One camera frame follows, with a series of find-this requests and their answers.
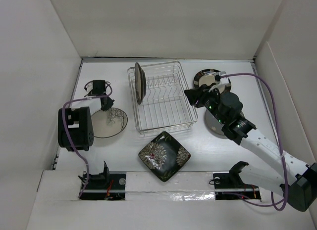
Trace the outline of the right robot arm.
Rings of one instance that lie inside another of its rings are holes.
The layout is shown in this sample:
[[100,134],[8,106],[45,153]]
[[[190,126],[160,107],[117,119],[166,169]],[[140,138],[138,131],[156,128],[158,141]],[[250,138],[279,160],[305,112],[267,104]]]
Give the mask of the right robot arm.
[[222,132],[237,145],[249,150],[276,173],[265,172],[240,161],[230,169],[229,181],[234,187],[255,184],[287,201],[294,209],[305,212],[317,198],[317,165],[297,159],[266,138],[256,126],[240,113],[243,108],[239,97],[217,88],[203,85],[184,91],[195,108],[204,107],[222,126]]

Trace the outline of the grey plate with deer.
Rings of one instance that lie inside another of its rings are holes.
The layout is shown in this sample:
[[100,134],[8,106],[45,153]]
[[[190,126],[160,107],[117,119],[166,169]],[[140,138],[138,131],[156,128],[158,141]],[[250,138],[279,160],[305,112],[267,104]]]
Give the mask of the grey plate with deer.
[[223,124],[220,123],[208,110],[205,111],[204,120],[206,128],[212,135],[218,138],[227,139],[222,131]]

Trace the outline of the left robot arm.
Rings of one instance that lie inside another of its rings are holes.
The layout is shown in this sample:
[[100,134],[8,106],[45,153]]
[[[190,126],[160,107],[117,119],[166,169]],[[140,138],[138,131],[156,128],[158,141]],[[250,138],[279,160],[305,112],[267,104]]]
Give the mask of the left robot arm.
[[109,81],[89,81],[84,90],[87,94],[83,98],[68,101],[58,111],[58,145],[70,152],[89,150],[94,142],[91,116],[98,111],[108,111],[114,104]]

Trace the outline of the black rimmed checkered plate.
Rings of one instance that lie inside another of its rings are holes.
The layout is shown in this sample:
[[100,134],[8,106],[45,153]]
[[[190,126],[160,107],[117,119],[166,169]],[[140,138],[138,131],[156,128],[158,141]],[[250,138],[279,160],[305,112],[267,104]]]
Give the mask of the black rimmed checkered plate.
[[[193,79],[194,88],[198,89],[201,85],[207,85],[207,86],[218,85],[219,82],[215,80],[215,75],[218,72],[220,71],[216,69],[201,70],[194,76],[194,79]],[[225,85],[224,87],[218,88],[220,93],[230,92],[231,81],[230,79],[227,79],[227,80],[228,80],[227,85]]]

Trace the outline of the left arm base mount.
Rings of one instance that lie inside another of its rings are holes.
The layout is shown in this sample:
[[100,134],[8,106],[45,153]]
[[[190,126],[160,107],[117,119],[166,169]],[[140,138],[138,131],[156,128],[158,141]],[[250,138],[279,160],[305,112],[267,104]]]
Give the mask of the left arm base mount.
[[86,183],[87,173],[78,176],[81,180],[79,199],[81,200],[125,200],[126,172],[110,172],[104,162],[103,172],[95,175],[89,174]]

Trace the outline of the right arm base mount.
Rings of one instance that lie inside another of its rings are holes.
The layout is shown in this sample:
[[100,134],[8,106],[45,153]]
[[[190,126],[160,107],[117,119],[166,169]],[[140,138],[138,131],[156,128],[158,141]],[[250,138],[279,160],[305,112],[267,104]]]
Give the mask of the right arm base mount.
[[239,176],[248,165],[239,161],[229,171],[212,174],[209,185],[214,187],[216,200],[261,200],[259,187],[243,183]]

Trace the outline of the cream plate with tree drawing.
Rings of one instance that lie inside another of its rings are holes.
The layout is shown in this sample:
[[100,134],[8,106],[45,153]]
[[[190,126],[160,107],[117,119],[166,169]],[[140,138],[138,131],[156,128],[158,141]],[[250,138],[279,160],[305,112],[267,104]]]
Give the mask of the cream plate with tree drawing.
[[127,114],[112,107],[107,111],[99,110],[91,116],[94,137],[110,138],[122,132],[128,123]]

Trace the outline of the beige plate with brown rim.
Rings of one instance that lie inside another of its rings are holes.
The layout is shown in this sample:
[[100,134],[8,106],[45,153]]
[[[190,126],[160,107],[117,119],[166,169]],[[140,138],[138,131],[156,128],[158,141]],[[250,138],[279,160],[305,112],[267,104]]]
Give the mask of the beige plate with brown rim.
[[135,94],[138,105],[140,105],[146,95],[146,76],[141,65],[136,62],[135,67]]

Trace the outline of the black square floral plate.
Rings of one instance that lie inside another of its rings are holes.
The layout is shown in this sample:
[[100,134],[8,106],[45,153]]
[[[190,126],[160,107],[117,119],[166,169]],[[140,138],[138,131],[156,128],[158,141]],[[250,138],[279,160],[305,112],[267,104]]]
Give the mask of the black square floral plate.
[[191,158],[190,152],[168,132],[156,136],[138,156],[162,182],[171,179]]

